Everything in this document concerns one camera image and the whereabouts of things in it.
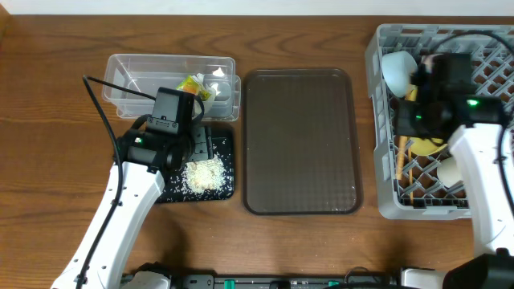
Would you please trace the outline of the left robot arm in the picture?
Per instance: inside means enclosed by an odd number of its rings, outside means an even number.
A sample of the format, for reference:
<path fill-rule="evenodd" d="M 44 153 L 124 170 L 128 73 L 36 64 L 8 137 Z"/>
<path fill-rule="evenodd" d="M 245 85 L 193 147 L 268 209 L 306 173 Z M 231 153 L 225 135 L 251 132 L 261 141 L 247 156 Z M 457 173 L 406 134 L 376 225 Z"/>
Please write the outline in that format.
<path fill-rule="evenodd" d="M 140 117 L 116 139 L 108 184 L 91 224 L 54 288 L 118 288 L 141 226 L 172 174 L 213 157 L 211 129 L 179 134 L 171 124 Z"/>

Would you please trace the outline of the light blue bowl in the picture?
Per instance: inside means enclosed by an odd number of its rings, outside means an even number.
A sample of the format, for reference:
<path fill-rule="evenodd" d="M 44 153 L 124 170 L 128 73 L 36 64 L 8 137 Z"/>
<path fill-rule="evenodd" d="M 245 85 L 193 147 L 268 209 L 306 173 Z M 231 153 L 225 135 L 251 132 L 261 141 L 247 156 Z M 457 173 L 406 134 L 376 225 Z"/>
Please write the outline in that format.
<path fill-rule="evenodd" d="M 406 51 L 386 54 L 382 57 L 381 72 L 388 89 L 399 98 L 411 90 L 410 76 L 417 71 L 414 57 Z"/>

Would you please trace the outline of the rice leftovers pile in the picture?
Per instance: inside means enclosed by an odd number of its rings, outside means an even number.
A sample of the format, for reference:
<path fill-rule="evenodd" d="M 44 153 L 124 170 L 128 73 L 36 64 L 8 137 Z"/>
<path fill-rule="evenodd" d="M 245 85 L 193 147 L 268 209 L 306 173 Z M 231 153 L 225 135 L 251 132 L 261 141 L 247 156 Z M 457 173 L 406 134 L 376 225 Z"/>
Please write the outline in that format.
<path fill-rule="evenodd" d="M 218 155 L 206 161 L 187 163 L 182 177 L 187 189 L 196 194 L 219 191 L 227 183 L 226 169 Z"/>

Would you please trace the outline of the white green cup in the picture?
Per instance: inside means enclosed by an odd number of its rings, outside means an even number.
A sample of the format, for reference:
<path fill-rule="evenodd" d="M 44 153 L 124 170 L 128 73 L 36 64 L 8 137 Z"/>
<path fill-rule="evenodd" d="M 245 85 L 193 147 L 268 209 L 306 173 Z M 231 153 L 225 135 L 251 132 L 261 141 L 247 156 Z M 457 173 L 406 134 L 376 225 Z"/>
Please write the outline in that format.
<path fill-rule="evenodd" d="M 463 179 L 454 157 L 442 160 L 436 173 L 439 181 L 447 188 L 456 185 Z"/>

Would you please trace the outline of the yellow plate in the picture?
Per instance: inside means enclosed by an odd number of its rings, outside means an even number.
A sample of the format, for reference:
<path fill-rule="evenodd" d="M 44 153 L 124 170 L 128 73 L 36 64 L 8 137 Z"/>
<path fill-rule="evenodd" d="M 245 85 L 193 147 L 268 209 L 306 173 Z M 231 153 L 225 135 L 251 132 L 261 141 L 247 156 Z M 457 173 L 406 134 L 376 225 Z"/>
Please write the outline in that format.
<path fill-rule="evenodd" d="M 421 139 L 417 137 L 411 137 L 410 140 L 412 141 L 410 151 L 413 154 L 422 157 L 438 153 L 447 146 L 443 140 L 437 138 Z"/>

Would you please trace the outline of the green snack wrapper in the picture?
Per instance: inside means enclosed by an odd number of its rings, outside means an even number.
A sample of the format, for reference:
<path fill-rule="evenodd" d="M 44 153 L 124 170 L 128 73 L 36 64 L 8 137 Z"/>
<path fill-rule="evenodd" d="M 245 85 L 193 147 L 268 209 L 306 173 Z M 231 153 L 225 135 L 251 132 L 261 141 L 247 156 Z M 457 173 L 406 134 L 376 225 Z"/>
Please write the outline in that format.
<path fill-rule="evenodd" d="M 202 101 L 209 100 L 214 94 L 211 88 L 204 85 L 204 75 L 201 73 L 188 75 L 176 86 L 176 89 L 199 96 Z"/>

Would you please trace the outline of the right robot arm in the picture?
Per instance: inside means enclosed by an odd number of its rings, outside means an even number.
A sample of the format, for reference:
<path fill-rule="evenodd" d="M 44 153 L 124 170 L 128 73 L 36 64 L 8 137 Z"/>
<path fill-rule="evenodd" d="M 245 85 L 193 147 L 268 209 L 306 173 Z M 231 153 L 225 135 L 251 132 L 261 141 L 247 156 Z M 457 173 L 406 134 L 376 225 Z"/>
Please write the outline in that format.
<path fill-rule="evenodd" d="M 452 96 L 430 104 L 402 100 L 394 119 L 401 136 L 443 140 L 466 190 L 475 256 L 448 271 L 405 269 L 401 288 L 513 286 L 513 160 L 501 100 Z"/>

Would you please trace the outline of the wooden chopstick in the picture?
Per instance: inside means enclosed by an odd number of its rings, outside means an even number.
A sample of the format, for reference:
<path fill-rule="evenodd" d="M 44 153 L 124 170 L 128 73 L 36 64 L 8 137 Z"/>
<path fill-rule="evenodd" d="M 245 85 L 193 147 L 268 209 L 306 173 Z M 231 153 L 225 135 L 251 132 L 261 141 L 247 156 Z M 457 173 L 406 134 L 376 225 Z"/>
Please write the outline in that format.
<path fill-rule="evenodd" d="M 404 100 L 409 101 L 415 101 L 418 94 L 418 88 L 414 85 L 410 85 L 410 88 L 407 91 L 406 96 L 404 97 Z M 405 160 L 405 148 L 406 148 L 406 142 L 408 141 L 407 136 L 400 136 L 398 141 L 398 157 L 397 157 L 397 168 L 395 177 L 397 180 L 402 179 L 402 170 L 404 166 L 404 160 Z"/>
<path fill-rule="evenodd" d="M 409 157 L 409 162 L 411 162 L 413 160 L 411 147 L 408 148 L 408 157 Z M 412 170 L 412 168 L 410 168 L 409 169 L 409 185 L 413 185 L 413 179 L 414 179 L 413 178 L 413 170 Z M 410 191 L 409 197 L 410 197 L 410 204 L 413 206 L 414 205 L 414 191 Z"/>

